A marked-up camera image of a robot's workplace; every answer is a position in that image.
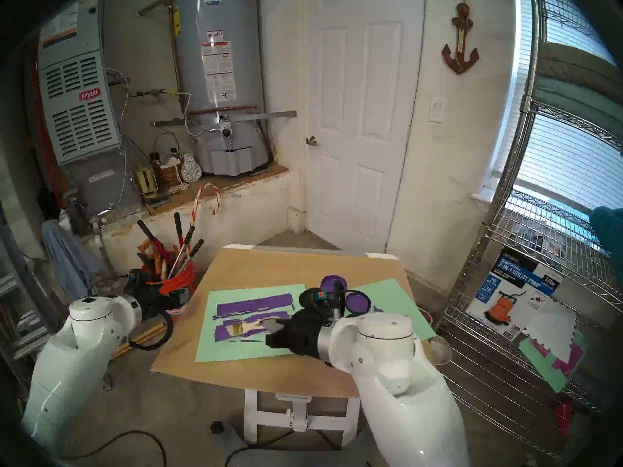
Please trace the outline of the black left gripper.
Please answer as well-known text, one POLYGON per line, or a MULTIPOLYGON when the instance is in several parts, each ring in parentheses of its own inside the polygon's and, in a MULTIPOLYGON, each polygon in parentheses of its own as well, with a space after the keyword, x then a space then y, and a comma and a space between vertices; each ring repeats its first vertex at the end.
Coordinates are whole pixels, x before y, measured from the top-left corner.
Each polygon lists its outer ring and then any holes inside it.
POLYGON ((151 319, 158 315, 171 319, 168 312, 170 307, 184 307, 188 303, 189 287, 175 289, 169 294, 160 292, 162 287, 162 282, 141 284, 141 319, 151 319))

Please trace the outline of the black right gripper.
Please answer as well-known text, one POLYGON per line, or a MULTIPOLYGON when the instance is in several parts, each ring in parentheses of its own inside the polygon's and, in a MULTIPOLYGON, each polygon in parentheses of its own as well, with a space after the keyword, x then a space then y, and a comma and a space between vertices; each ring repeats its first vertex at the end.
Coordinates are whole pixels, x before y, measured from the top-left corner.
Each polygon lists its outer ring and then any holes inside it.
POLYGON ((299 356, 329 359, 330 337, 335 322, 331 308, 304 308, 291 318, 264 318, 261 326, 267 331, 266 345, 287 349, 299 356))

